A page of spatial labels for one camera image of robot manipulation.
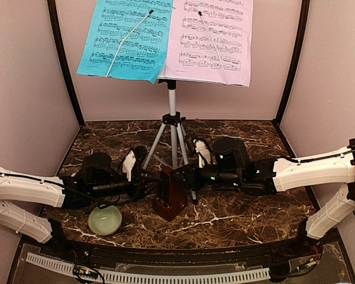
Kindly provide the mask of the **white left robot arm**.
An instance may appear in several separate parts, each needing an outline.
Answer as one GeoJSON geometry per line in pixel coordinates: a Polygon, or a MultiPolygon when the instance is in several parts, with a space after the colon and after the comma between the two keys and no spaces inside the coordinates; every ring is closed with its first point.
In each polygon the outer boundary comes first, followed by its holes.
{"type": "Polygon", "coordinates": [[[73,176],[42,177],[12,172],[0,167],[0,224],[39,243],[48,243],[59,258],[72,252],[61,223],[41,218],[16,206],[16,201],[77,210],[97,204],[98,210],[125,205],[143,199],[147,184],[158,180],[141,168],[145,155],[130,150],[119,168],[111,156],[94,153],[86,156],[73,176]]]}

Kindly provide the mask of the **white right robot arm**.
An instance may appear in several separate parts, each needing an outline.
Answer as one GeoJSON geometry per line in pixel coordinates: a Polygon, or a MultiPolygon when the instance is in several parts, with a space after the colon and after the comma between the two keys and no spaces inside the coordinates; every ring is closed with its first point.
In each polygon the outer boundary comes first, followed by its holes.
{"type": "Polygon", "coordinates": [[[290,251],[302,257],[334,226],[355,212],[355,138],[348,146],[314,156],[251,161],[242,140],[223,137],[212,146],[193,138],[189,149],[197,162],[172,171],[171,175],[189,190],[206,186],[228,186],[252,196],[276,195],[290,189],[339,183],[338,192],[301,229],[304,234],[294,239],[290,251]]]}

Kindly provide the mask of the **grey perforated music stand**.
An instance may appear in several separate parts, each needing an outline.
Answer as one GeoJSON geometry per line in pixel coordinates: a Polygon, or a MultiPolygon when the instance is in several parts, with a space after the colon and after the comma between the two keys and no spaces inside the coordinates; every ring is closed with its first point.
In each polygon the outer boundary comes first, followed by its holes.
{"type": "MultiPolygon", "coordinates": [[[[106,78],[109,77],[109,74],[111,72],[111,69],[118,57],[118,53],[121,50],[121,47],[124,45],[124,43],[126,42],[126,40],[130,37],[130,35],[135,32],[135,30],[143,23],[145,22],[145,20],[147,18],[149,18],[151,16],[151,14],[154,12],[154,10],[150,10],[150,12],[148,12],[144,18],[142,18],[142,20],[137,23],[137,25],[120,41],[119,46],[117,48],[117,51],[115,53],[115,55],[113,56],[113,59],[111,61],[111,65],[108,68],[108,71],[105,75],[106,78]]],[[[224,74],[225,77],[225,84],[226,85],[230,85],[229,84],[229,80],[224,68],[224,64],[221,58],[221,55],[218,51],[218,47],[215,45],[214,43],[214,39],[212,38],[212,35],[209,32],[208,29],[208,24],[205,22],[204,20],[204,16],[202,15],[202,11],[198,11],[198,15],[205,27],[205,30],[208,32],[209,37],[211,38],[212,42],[213,42],[213,46],[215,51],[217,52],[218,55],[218,60],[220,61],[220,70],[222,69],[222,72],[224,74]]],[[[154,139],[153,145],[151,147],[150,152],[148,153],[148,156],[146,158],[146,161],[144,162],[144,166],[143,166],[143,170],[145,171],[147,169],[147,166],[149,165],[149,162],[151,160],[151,158],[153,157],[154,151],[157,147],[158,142],[160,141],[160,137],[162,136],[164,129],[166,127],[166,125],[170,125],[170,138],[171,138],[171,146],[172,146],[172,162],[173,162],[173,167],[176,167],[178,164],[178,153],[177,153],[177,138],[179,139],[180,142],[180,148],[182,151],[182,155],[183,155],[183,160],[184,163],[187,164],[188,163],[188,158],[187,158],[187,154],[186,154],[186,150],[185,150],[185,143],[184,143],[184,136],[183,136],[183,128],[182,128],[182,120],[180,117],[180,112],[176,111],[176,80],[173,79],[159,79],[158,83],[163,83],[166,82],[167,83],[167,88],[168,88],[168,94],[169,94],[169,113],[162,116],[162,124],[159,128],[159,132],[156,135],[156,138],[154,139]]]]}

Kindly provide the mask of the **lavender sheet music page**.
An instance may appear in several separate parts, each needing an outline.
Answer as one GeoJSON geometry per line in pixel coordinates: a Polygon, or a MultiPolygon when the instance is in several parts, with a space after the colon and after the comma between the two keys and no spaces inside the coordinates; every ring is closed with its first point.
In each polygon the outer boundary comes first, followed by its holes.
{"type": "Polygon", "coordinates": [[[174,1],[164,75],[248,87],[253,1],[174,1]]]}

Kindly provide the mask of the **blue sheet music page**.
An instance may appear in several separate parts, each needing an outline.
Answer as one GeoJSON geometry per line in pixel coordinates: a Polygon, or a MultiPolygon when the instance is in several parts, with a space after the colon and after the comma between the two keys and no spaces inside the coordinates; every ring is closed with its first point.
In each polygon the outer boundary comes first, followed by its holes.
{"type": "Polygon", "coordinates": [[[167,57],[172,10],[172,1],[98,1],[77,73],[156,83],[167,57]]]}

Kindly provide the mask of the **red-brown wooden metronome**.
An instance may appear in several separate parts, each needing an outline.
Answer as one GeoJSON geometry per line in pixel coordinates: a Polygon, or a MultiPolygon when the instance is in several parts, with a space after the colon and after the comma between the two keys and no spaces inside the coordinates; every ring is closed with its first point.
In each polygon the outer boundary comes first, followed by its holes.
{"type": "Polygon", "coordinates": [[[172,177],[172,172],[170,167],[162,168],[161,182],[152,202],[154,212],[168,222],[175,219],[188,204],[184,187],[172,177]]]}

